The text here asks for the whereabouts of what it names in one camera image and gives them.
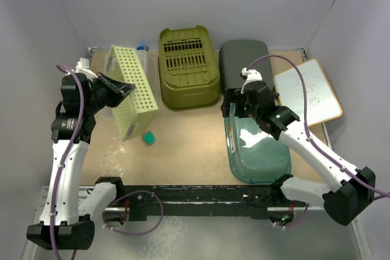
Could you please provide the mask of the light green plastic tray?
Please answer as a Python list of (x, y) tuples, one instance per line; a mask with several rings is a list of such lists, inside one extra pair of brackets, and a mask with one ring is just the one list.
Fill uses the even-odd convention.
[(125, 141), (147, 131), (157, 114), (158, 105), (135, 48), (113, 45), (108, 56), (116, 63), (107, 75), (136, 86), (130, 96), (112, 109), (119, 135)]

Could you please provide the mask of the grey plastic tray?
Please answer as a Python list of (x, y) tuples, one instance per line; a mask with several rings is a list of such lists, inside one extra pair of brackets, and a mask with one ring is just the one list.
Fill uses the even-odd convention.
[(259, 40), (226, 41), (219, 50), (221, 92), (241, 88), (244, 80), (240, 73), (258, 58), (268, 55), (268, 47)]

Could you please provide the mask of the large olive green basket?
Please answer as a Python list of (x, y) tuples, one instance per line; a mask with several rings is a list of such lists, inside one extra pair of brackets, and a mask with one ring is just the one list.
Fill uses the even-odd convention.
[(162, 30), (158, 70), (162, 101), (172, 111), (210, 107), (220, 98), (218, 63), (204, 26)]

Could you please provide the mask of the blue transparent basket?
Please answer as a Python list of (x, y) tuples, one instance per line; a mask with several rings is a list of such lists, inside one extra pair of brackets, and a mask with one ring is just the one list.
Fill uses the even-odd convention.
[(236, 117), (234, 104), (224, 126), (229, 166), (236, 179), (271, 184), (291, 173), (289, 148), (263, 132), (253, 119)]

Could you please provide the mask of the white perforated plastic basket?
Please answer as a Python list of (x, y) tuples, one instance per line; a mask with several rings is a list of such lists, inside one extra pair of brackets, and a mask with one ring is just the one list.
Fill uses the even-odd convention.
[[(136, 50), (138, 59), (142, 65), (144, 73), (147, 77), (147, 81), (152, 90), (152, 94), (155, 97), (155, 100), (158, 101), (158, 70), (156, 60), (148, 53), (148, 51), (138, 51)], [(112, 61), (108, 54), (105, 58), (104, 70), (103, 73), (106, 74), (109, 71), (112, 71), (115, 67), (116, 61)], [(111, 108), (105, 108), (101, 112), (101, 118), (104, 120), (113, 120), (113, 114)]]

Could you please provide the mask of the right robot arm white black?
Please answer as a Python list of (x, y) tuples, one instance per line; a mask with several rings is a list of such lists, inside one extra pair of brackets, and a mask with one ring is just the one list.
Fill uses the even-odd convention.
[(338, 224), (348, 225), (374, 201), (376, 176), (364, 167), (357, 168), (327, 147), (305, 126), (303, 120), (286, 106), (277, 105), (268, 86), (250, 82), (243, 89), (223, 91), (223, 117), (233, 114), (251, 118), (262, 132), (293, 150), (323, 179), (323, 183), (284, 175), (274, 183), (271, 199), (278, 206), (300, 201), (323, 208)]

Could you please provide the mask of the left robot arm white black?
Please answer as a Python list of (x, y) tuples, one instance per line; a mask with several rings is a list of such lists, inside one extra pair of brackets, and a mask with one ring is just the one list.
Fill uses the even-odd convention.
[(119, 206), (125, 191), (119, 177), (101, 177), (85, 200), (79, 200), (82, 166), (96, 125), (95, 115), (115, 108), (135, 89), (131, 83), (102, 73), (89, 79), (83, 73), (62, 78), (62, 101), (55, 109), (52, 131), (52, 174), (38, 223), (28, 226), (27, 239), (45, 250), (87, 250), (95, 221), (106, 206)]

